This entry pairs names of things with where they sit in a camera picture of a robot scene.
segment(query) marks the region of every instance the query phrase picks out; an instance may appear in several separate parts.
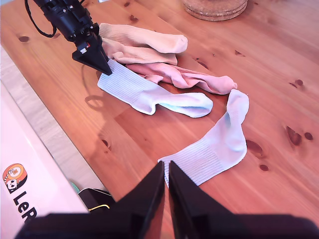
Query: sock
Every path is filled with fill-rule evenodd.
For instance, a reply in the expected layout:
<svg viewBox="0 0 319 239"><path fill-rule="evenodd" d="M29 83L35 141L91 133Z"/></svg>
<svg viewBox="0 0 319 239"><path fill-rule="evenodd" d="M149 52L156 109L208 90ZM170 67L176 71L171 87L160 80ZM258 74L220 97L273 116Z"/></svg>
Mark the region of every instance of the sock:
<svg viewBox="0 0 319 239"><path fill-rule="evenodd" d="M165 63L128 64L126 67L156 84L164 81L181 89L197 85L210 93L220 95L237 89L237 84L228 76L214 77Z"/></svg>
<svg viewBox="0 0 319 239"><path fill-rule="evenodd" d="M161 53L181 53L187 48L183 35L163 34L130 25L100 24L100 36L126 46L149 46Z"/></svg>
<svg viewBox="0 0 319 239"><path fill-rule="evenodd" d="M139 112L152 115L156 110L155 105L160 104L171 111L198 118L210 113L213 107L213 102L203 93L174 95L115 60L110 59L108 64L112 74L102 74L98 87Z"/></svg>
<svg viewBox="0 0 319 239"><path fill-rule="evenodd" d="M196 185L239 163L247 152L241 124L249 108L248 96L232 90L227 112L199 141L173 155L163 157L164 177L168 186L168 164L174 161Z"/></svg>
<svg viewBox="0 0 319 239"><path fill-rule="evenodd" d="M177 65L174 53L159 53L152 48L125 46L117 41L102 38L103 49L110 59L121 64L165 62Z"/></svg>

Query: black cable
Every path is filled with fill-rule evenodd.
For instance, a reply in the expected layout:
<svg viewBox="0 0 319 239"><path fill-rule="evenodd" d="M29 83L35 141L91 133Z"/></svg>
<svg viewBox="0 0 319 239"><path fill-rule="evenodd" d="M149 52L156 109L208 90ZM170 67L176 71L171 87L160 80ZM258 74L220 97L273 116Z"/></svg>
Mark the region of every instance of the black cable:
<svg viewBox="0 0 319 239"><path fill-rule="evenodd" d="M28 13L28 15L29 15L29 17L30 17L30 20L32 21L33 25L34 25L35 28L38 30L38 32L39 32L41 35L43 35L43 36L52 38L52 37L55 35L55 33L56 33L56 26L54 26L54 25L52 24L52 27L53 27L53 33L52 33L52 34L47 34L47 33L43 32L43 31L41 31L41 30L38 28L38 26L35 24L35 22L33 21L33 18L32 18L32 16L31 16L30 7L29 7L29 4L28 4L28 0L24 0L24 5L25 5L25 9L26 9L26 11L27 11L27 13Z"/></svg>

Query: black object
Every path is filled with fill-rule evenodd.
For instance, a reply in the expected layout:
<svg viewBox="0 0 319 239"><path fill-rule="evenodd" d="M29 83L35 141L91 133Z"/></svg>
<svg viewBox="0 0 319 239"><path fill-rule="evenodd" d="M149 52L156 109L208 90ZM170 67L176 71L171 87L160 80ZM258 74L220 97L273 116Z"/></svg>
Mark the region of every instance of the black object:
<svg viewBox="0 0 319 239"><path fill-rule="evenodd" d="M291 215L236 215L169 165L170 208L176 239L317 239L313 222Z"/></svg>
<svg viewBox="0 0 319 239"><path fill-rule="evenodd" d="M17 239L141 239L164 193L164 166L153 170L107 213L50 214L25 224ZM236 215L204 193L174 163L170 208L176 239L318 239L314 223L291 215Z"/></svg>
<svg viewBox="0 0 319 239"><path fill-rule="evenodd" d="M100 189L86 188L79 196L91 213L107 213L116 203L109 192Z"/></svg>
<svg viewBox="0 0 319 239"><path fill-rule="evenodd" d="M158 163L124 198L103 214L50 214L23 226L17 239L142 239L164 194Z"/></svg>
<svg viewBox="0 0 319 239"><path fill-rule="evenodd" d="M78 0L34 0L44 12L44 16L51 22L53 33L41 31L35 24L28 5L24 0L26 11L38 32L46 37L53 37L56 30L71 42L77 50L72 58L82 64L90 66L102 73L111 75L108 57L102 48L102 38L99 36L99 25L92 22L89 11Z"/></svg>

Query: wooden table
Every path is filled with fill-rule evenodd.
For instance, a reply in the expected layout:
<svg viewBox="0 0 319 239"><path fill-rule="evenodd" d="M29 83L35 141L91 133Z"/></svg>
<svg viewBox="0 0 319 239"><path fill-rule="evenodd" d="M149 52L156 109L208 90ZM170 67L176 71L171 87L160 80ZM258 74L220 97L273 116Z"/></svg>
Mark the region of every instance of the wooden table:
<svg viewBox="0 0 319 239"><path fill-rule="evenodd" d="M29 4L38 26L51 32ZM202 190L234 213L292 214L319 226L318 1L250 0L244 13L225 22L196 19L179 0L83 4L98 23L184 34L189 45L179 66L228 75L248 94L248 153ZM1 44L116 200L159 158L199 140L225 113L227 96L209 93L213 110L200 119L161 106L153 116L134 110L97 87L99 72L71 59L73 43L61 34L41 36L22 0L1 7ZM167 191L161 236L173 237Z"/></svg>

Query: round cork mat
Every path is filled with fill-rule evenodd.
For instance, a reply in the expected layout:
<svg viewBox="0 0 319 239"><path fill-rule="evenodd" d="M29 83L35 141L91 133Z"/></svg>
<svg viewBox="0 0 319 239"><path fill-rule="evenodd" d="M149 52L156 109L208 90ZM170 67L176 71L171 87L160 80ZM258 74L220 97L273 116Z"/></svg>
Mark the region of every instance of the round cork mat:
<svg viewBox="0 0 319 239"><path fill-rule="evenodd" d="M183 0L185 10L207 21L224 21L241 14L248 0Z"/></svg>

